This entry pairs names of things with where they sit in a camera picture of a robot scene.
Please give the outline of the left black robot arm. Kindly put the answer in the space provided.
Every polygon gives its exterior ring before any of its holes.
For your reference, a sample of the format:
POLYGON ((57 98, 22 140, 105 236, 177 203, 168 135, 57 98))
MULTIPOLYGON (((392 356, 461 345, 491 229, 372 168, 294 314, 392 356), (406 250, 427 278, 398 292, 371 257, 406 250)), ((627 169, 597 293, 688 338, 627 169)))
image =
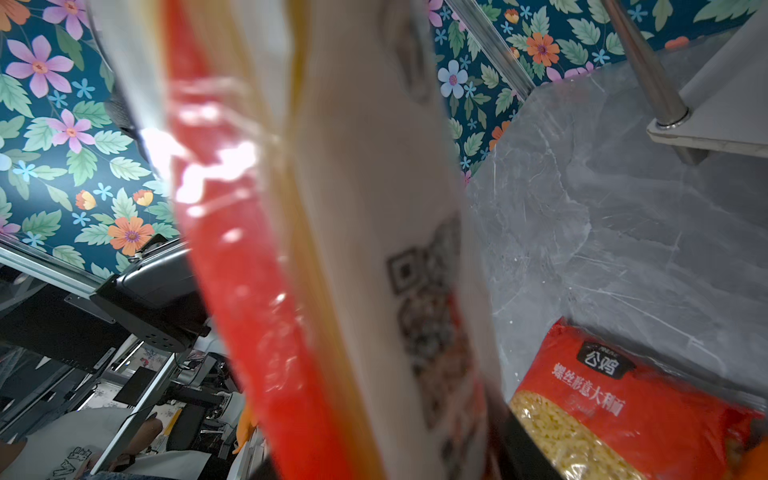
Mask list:
POLYGON ((140 340, 183 353, 211 332, 188 253, 181 239, 157 234, 90 300, 140 340))

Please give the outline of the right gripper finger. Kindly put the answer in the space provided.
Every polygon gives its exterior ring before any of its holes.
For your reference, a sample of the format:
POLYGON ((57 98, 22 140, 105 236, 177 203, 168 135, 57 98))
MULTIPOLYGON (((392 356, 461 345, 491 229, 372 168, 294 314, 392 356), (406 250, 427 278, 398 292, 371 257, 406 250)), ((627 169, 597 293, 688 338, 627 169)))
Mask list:
POLYGON ((561 479, 502 396, 488 396, 488 420, 500 479, 561 479))

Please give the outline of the white two-tier shelf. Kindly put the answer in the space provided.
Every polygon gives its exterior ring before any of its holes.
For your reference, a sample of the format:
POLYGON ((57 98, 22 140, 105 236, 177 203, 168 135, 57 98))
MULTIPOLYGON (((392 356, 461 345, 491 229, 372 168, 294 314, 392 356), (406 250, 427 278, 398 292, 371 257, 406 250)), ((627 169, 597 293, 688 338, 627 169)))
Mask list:
POLYGON ((603 6, 650 103, 652 141, 681 161, 700 164, 711 152, 767 156, 767 3, 680 90, 618 1, 603 6))

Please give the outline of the red spaghetti package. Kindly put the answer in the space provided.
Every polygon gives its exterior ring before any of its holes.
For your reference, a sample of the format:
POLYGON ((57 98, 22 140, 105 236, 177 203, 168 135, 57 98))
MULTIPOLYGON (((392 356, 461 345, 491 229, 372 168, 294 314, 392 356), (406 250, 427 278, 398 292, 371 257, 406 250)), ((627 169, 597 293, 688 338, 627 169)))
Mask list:
POLYGON ((282 479, 496 479, 499 382, 415 1, 93 1, 282 479))

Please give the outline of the orange macaroni bag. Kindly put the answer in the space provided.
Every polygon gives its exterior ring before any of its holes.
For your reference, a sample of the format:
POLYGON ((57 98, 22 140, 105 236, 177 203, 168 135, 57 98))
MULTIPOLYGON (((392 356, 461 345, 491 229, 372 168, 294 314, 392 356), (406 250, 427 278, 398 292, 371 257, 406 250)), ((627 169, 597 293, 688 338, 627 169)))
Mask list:
POLYGON ((768 480, 768 440, 747 451, 734 475, 735 480, 768 480))

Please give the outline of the red macaroni bag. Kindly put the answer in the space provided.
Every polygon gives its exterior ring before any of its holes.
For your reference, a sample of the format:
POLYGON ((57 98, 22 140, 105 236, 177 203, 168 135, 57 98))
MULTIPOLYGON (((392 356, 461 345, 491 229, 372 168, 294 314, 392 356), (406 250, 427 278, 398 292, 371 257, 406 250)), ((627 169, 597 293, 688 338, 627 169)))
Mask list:
POLYGON ((565 479, 730 479, 761 411, 558 320, 511 401, 565 479))

